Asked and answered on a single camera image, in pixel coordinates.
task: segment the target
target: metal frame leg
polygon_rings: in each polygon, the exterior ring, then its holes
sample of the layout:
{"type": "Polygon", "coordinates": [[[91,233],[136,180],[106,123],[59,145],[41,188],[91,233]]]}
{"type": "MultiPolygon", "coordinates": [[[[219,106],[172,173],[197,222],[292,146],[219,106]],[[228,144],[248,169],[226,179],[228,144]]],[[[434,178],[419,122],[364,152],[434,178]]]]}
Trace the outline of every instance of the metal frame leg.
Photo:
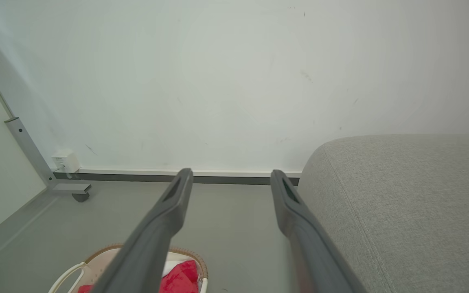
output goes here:
{"type": "Polygon", "coordinates": [[[50,170],[50,167],[48,167],[48,164],[37,149],[37,146],[35,146],[34,141],[26,131],[19,117],[8,119],[5,121],[5,124],[48,190],[73,194],[73,198],[78,202],[83,202],[88,199],[88,191],[92,187],[90,184],[59,183],[59,180],[55,178],[54,173],[50,170]]]}

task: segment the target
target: gray baseboard trim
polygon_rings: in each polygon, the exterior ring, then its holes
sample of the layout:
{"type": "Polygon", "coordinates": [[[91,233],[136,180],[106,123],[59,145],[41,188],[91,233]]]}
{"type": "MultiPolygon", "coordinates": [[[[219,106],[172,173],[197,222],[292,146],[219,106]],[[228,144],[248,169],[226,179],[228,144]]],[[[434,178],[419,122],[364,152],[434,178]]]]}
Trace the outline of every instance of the gray baseboard trim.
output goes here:
{"type": "MultiPolygon", "coordinates": [[[[55,178],[89,181],[132,181],[132,182],[171,182],[171,175],[127,175],[127,174],[91,174],[91,173],[54,173],[55,178]]],[[[299,178],[290,178],[294,186],[298,186],[299,178]]],[[[232,177],[232,176],[194,176],[194,183],[205,184],[244,184],[270,185],[268,177],[232,177]]]]}

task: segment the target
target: gray upholstery fabric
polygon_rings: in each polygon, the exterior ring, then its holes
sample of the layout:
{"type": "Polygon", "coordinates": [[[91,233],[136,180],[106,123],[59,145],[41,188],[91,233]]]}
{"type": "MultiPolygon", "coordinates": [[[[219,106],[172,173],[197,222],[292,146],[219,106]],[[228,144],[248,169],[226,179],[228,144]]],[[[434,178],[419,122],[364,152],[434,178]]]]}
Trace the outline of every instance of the gray upholstery fabric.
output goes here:
{"type": "Polygon", "coordinates": [[[331,141],[298,191],[369,292],[469,292],[469,136],[331,141]]]}

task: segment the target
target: wall socket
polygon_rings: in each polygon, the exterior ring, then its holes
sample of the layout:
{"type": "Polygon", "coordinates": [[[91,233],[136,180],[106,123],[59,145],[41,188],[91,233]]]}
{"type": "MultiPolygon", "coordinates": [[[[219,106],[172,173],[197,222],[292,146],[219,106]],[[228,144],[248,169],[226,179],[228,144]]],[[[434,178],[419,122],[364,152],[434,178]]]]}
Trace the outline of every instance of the wall socket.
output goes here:
{"type": "Polygon", "coordinates": [[[66,173],[74,173],[81,168],[81,164],[72,150],[65,149],[58,151],[52,156],[55,166],[66,173]]]}

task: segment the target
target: white basket handle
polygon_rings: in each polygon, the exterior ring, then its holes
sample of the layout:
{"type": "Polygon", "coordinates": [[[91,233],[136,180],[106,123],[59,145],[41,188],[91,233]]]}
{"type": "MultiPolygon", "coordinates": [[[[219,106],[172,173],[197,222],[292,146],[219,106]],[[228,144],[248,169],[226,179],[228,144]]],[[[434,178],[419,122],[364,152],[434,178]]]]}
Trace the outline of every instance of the white basket handle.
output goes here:
{"type": "Polygon", "coordinates": [[[207,290],[207,278],[204,278],[202,280],[202,288],[200,289],[200,293],[205,293],[207,290]]]}
{"type": "MultiPolygon", "coordinates": [[[[77,265],[74,265],[73,267],[71,267],[70,269],[68,269],[67,271],[65,271],[54,283],[54,285],[50,288],[50,291],[48,291],[48,293],[55,293],[59,287],[61,286],[61,284],[71,275],[73,274],[76,270],[78,269],[81,269],[83,267],[86,266],[86,263],[85,262],[81,262],[81,263],[78,263],[77,265]]],[[[77,279],[77,281],[73,284],[77,284],[77,282],[81,279],[82,275],[84,274],[84,271],[81,271],[81,275],[79,276],[79,278],[77,279]]]]}

